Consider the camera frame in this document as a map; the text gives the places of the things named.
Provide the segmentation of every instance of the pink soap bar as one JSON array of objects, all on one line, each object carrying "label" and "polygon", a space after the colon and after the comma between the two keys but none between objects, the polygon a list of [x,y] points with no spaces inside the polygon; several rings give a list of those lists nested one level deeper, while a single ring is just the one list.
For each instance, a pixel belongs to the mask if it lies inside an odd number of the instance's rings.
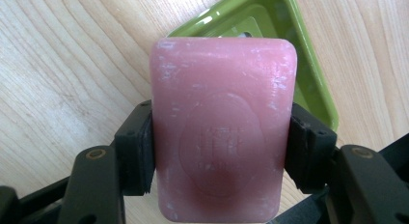
[{"label": "pink soap bar", "polygon": [[278,211],[296,73],[291,43],[169,38],[150,55],[159,207],[176,222]]}]

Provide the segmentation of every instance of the wood grain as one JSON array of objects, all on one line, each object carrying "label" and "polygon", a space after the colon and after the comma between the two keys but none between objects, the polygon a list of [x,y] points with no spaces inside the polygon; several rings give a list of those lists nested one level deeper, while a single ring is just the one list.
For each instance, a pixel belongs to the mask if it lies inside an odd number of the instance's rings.
[{"label": "wood grain", "polygon": [[[0,0],[0,184],[24,196],[109,144],[150,98],[151,45],[219,0]],[[339,144],[409,131],[409,0],[297,0],[340,115]],[[151,195],[128,223],[165,223]],[[300,201],[285,179],[281,211]]]}]

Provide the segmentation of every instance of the green soap dish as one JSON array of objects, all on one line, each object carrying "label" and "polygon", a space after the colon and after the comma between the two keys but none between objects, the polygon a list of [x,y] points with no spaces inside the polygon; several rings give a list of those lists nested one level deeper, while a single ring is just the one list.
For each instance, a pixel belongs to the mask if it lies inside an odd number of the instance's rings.
[{"label": "green soap dish", "polygon": [[295,0],[222,0],[169,37],[255,37],[290,41],[297,50],[294,101],[332,130],[338,114]]}]

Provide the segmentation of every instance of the table surface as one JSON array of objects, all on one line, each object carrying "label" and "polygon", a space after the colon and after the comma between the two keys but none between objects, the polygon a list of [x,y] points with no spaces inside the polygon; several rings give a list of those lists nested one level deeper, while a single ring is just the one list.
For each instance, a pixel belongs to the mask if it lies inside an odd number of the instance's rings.
[{"label": "table surface", "polygon": [[[0,0],[0,184],[19,196],[69,175],[150,98],[152,44],[219,0]],[[297,0],[338,109],[339,146],[409,132],[409,0]],[[152,194],[128,223],[166,223]],[[285,176],[280,211],[304,195]]]}]

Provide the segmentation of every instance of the screw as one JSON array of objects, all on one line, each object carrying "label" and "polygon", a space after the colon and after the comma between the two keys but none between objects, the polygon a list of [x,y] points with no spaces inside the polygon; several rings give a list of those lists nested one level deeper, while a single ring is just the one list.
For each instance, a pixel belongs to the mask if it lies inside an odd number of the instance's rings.
[{"label": "screw", "polygon": [[363,148],[359,148],[359,147],[353,148],[352,153],[362,158],[372,158],[373,157],[373,154],[370,151],[363,149]]},{"label": "screw", "polygon": [[91,150],[86,154],[88,159],[98,159],[106,155],[106,151],[102,149]]}]

